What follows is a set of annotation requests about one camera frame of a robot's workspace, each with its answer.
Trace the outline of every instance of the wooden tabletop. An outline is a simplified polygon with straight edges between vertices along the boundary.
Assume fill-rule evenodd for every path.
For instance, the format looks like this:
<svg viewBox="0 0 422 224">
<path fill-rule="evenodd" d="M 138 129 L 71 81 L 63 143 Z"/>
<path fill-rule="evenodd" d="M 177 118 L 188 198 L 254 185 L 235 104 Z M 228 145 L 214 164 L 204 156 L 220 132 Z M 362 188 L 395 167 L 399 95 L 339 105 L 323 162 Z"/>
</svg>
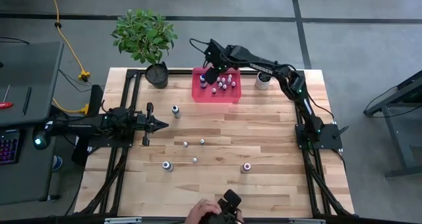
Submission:
<svg viewBox="0 0 422 224">
<path fill-rule="evenodd" d="M 110 69 L 105 108 L 119 107 L 126 70 Z M 239 208 L 244 217 L 311 216 L 303 156 L 295 141 L 294 105 L 275 79 L 269 89 L 257 90 L 255 77 L 242 76 L 242 98 L 236 104 L 195 103 L 190 75 L 170 75 L 163 90 L 141 78 L 136 110 L 145 111 L 152 102 L 155 117 L 169 127 L 151 135 L 149 147 L 142 146 L 143 132 L 136 133 L 129 150 L 120 216 L 185 217 L 201 198 L 218 200 L 229 188 L 242 198 Z M 305 70 L 305 77 L 315 102 L 330 109 L 322 71 Z M 180 119 L 173 116 L 172 105 L 179 106 Z M 327 112 L 313 109 L 325 123 L 331 123 Z M 200 139 L 205 139 L 204 146 Z M 101 148 L 89 156 L 75 211 L 85 208 L 103 185 L 109 154 L 109 148 Z M 328 187 L 353 212 L 342 161 L 329 150 L 322 150 L 321 157 Z M 173 163 L 173 172 L 162 169 L 163 161 Z M 252 169 L 242 174 L 240 168 L 246 162 Z M 316 193 L 323 210 L 319 188 Z"/>
</svg>

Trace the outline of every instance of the rainbow backlit keyboard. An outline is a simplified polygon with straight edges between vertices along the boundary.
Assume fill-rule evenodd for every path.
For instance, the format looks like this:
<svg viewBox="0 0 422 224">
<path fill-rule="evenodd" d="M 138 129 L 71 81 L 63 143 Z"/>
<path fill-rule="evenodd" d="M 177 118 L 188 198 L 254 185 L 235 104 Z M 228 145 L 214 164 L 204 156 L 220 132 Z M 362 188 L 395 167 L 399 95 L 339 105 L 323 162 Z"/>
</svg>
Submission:
<svg viewBox="0 0 422 224">
<path fill-rule="evenodd" d="M 0 131 L 0 165 L 18 162 L 18 129 Z"/>
</svg>

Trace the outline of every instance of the pink tray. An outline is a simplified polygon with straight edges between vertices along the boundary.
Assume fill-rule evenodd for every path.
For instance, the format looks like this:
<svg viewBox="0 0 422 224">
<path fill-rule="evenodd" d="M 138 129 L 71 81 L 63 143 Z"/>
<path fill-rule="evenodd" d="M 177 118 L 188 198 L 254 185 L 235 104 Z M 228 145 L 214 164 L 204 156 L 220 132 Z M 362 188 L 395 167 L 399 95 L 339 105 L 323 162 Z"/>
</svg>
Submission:
<svg viewBox="0 0 422 224">
<path fill-rule="evenodd" d="M 242 96 L 242 89 L 240 85 L 240 71 L 229 69 L 225 74 L 220 75 L 220 78 L 226 79 L 227 89 L 219 89 L 218 82 L 213 85 L 206 85 L 205 88 L 200 87 L 200 76 L 205 74 L 207 69 L 201 67 L 194 68 L 192 71 L 192 98 L 199 103 L 237 103 Z M 231 84 L 227 83 L 227 78 L 231 74 L 231 81 L 236 82 L 233 88 Z"/>
</svg>

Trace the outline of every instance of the concrete floor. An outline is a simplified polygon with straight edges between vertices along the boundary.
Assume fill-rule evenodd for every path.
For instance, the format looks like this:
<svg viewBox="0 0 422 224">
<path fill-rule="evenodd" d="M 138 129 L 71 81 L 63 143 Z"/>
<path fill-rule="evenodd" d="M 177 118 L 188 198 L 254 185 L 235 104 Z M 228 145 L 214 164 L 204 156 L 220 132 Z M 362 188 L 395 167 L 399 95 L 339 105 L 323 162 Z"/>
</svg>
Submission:
<svg viewBox="0 0 422 224">
<path fill-rule="evenodd" d="M 63 14 L 123 14 L 127 9 L 151 8 L 168 16 L 267 16 L 293 17 L 292 0 L 57 0 Z M 324 18 L 422 18 L 420 0 L 299 0 L 303 17 Z M 52 0 L 0 0 L 0 11 L 54 13 Z M 0 19 L 0 36 L 31 43 L 61 40 L 54 20 Z M 165 58 L 169 67 L 197 67 L 202 55 L 189 38 L 214 38 L 222 45 L 240 44 L 254 54 L 303 69 L 294 22 L 176 21 L 179 39 Z M 105 84 L 110 67 L 141 67 L 129 55 L 118 53 L 109 36 L 110 20 L 63 20 L 68 37 L 82 64 L 92 73 L 91 82 Z M 387 88 L 421 70 L 422 24 L 304 24 L 313 69 L 322 69 L 333 113 L 342 135 L 347 179 L 356 214 L 362 217 L 422 223 L 422 176 L 386 180 L 384 173 L 400 168 L 386 124 L 368 119 L 366 104 Z M 73 77 L 80 72 L 65 48 L 61 69 Z M 69 109 L 87 103 L 88 93 L 78 93 L 62 77 L 55 97 Z M 76 99 L 69 99 L 72 94 Z M 53 177 L 51 189 L 62 199 L 0 207 L 0 219 L 63 215 L 80 182 L 82 168 L 70 161 L 69 145 L 57 153 L 64 168 Z"/>
</svg>

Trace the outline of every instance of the red tool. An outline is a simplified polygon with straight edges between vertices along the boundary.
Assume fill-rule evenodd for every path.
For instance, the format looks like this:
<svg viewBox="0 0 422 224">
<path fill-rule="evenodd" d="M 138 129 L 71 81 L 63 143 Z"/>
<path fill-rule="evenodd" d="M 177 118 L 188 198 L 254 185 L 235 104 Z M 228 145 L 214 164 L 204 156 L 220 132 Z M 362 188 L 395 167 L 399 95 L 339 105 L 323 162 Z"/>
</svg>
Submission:
<svg viewBox="0 0 422 224">
<path fill-rule="evenodd" d="M 13 103 L 11 103 L 11 102 L 5 102 L 6 101 L 6 98 L 7 98 L 7 94 L 9 93 L 9 89 L 10 88 L 11 88 L 11 85 L 9 85 L 7 87 L 7 91 L 6 91 L 6 94 L 5 94 L 5 99 L 3 99 L 3 102 L 0 103 L 0 109 L 7 109 L 7 108 L 10 108 L 10 107 L 13 106 Z"/>
</svg>

